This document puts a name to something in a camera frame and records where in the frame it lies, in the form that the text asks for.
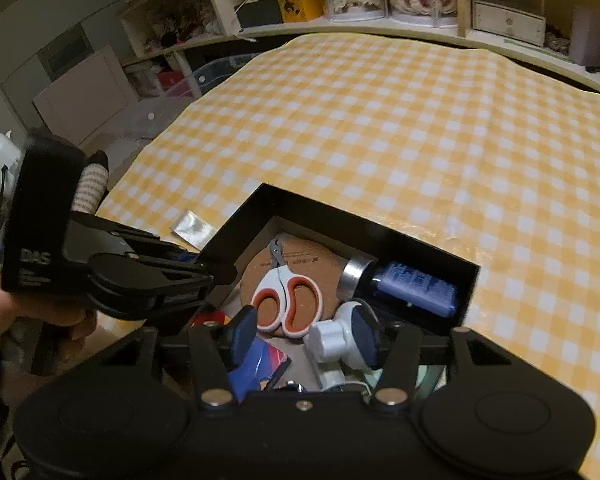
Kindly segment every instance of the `silver bottle cap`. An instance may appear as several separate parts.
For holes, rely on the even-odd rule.
[[[336,290],[338,300],[343,302],[353,298],[360,277],[362,277],[362,273],[372,262],[373,260],[365,256],[354,256],[347,262],[347,265],[342,271],[342,276],[340,277],[338,288]]]

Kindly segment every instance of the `bottle label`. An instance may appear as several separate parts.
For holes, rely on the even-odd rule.
[[[456,307],[456,288],[403,264],[390,263],[378,282],[378,290],[438,316],[451,316]]]

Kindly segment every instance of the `scissors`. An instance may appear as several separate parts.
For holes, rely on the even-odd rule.
[[[277,311],[273,319],[267,319],[261,324],[258,320],[258,330],[262,332],[273,332],[282,324],[282,332],[291,338],[304,337],[309,332],[309,327],[320,319],[322,315],[322,293],[318,285],[302,274],[295,274],[289,269],[282,257],[282,245],[278,238],[274,238],[269,243],[271,251],[271,270],[267,271],[260,280],[256,291],[253,293],[251,304],[258,308],[264,300],[272,298],[276,301]],[[304,285],[315,298],[316,310],[314,318],[306,326],[293,326],[293,320],[296,316],[296,295],[294,289],[297,286]]]

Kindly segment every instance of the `scissors handle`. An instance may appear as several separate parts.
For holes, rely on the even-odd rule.
[[[282,317],[282,332],[290,338],[304,337],[309,332],[309,327],[320,320],[320,316],[322,315],[322,293],[320,292],[320,287],[308,276],[293,273],[289,269],[289,266],[279,267],[278,272],[286,295],[286,310]],[[296,294],[294,289],[301,285],[309,288],[314,295],[315,313],[309,323],[303,326],[294,326],[293,321],[296,316]]]
[[[258,330],[262,332],[273,332],[280,326],[286,312],[285,288],[280,283],[278,268],[269,270],[260,280],[256,291],[253,293],[251,304],[259,308],[264,300],[271,298],[276,301],[277,311],[273,318],[262,319],[258,316]]]

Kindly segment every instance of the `cork coaster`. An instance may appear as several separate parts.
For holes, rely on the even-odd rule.
[[[282,243],[282,255],[292,272],[309,276],[322,293],[322,317],[320,319],[331,319],[338,307],[336,287],[342,275],[342,264],[338,257],[324,246],[302,240],[291,235],[280,237]],[[266,247],[261,250],[253,260],[249,262],[242,275],[240,285],[240,299],[243,305],[251,303],[253,293],[268,270],[271,269],[271,252]],[[296,293],[296,315],[291,322],[293,327],[306,326],[314,318],[317,303],[314,294],[306,286],[297,286]],[[277,306],[275,300],[267,298],[263,300],[258,308],[258,323],[269,324],[276,317]],[[283,336],[282,329],[272,333],[275,336]]]

